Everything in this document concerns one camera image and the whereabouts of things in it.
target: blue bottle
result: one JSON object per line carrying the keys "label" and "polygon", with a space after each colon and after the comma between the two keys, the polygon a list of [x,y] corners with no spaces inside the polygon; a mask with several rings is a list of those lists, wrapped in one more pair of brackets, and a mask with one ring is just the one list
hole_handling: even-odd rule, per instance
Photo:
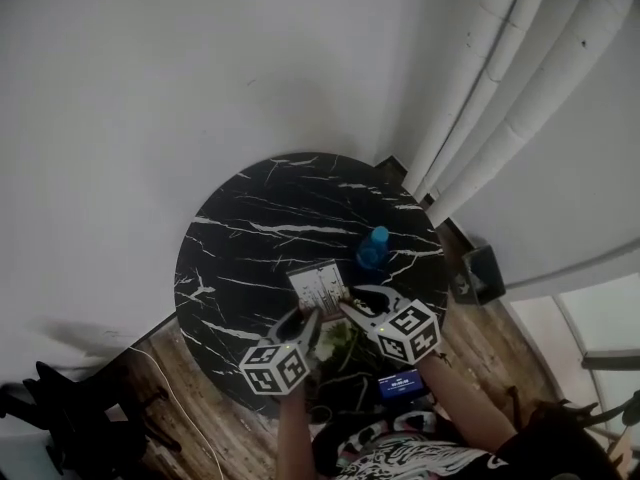
{"label": "blue bottle", "polygon": [[366,270],[380,267],[389,254],[389,230],[384,226],[375,228],[360,244],[356,259]]}

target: black trash bin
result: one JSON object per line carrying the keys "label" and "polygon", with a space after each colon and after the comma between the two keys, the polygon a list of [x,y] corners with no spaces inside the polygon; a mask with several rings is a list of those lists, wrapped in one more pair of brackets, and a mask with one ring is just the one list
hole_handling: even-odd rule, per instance
{"label": "black trash bin", "polygon": [[468,252],[462,257],[462,261],[462,268],[449,272],[451,291],[456,302],[483,306],[506,293],[502,274],[490,245]]}

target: paper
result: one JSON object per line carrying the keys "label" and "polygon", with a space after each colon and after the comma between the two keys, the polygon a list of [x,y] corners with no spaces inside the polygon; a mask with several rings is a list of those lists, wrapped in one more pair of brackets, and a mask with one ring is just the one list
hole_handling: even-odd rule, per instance
{"label": "paper", "polygon": [[289,272],[289,279],[302,309],[319,307],[325,316],[341,315],[339,302],[346,288],[335,261]]}

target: wooden floor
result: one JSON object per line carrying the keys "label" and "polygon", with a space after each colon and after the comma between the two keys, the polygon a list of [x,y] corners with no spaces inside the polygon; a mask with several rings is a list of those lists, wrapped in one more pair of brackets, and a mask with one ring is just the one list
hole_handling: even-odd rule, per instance
{"label": "wooden floor", "polygon": [[[447,263],[459,261],[463,244],[446,227],[438,234]],[[499,302],[462,306],[449,297],[443,337],[443,351],[452,367],[509,418],[513,416],[506,394],[510,386],[518,388],[525,422],[537,400],[555,400],[551,382]],[[274,478],[277,421],[256,416],[216,389],[189,354],[175,318],[137,348],[158,362],[175,396],[216,451],[225,478]],[[127,350],[101,375],[110,375],[119,366],[130,371],[129,382],[141,401],[158,386],[166,387],[153,362],[139,352]],[[174,453],[151,441],[144,457],[150,470],[169,479],[220,478],[209,446],[173,399],[155,402],[147,415],[183,448]]]}

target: smartphone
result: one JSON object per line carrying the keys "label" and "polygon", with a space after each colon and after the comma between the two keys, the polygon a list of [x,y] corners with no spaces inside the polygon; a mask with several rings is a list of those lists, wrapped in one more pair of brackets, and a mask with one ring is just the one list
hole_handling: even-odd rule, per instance
{"label": "smartphone", "polygon": [[408,370],[378,379],[382,400],[418,398],[427,394],[418,370]]}

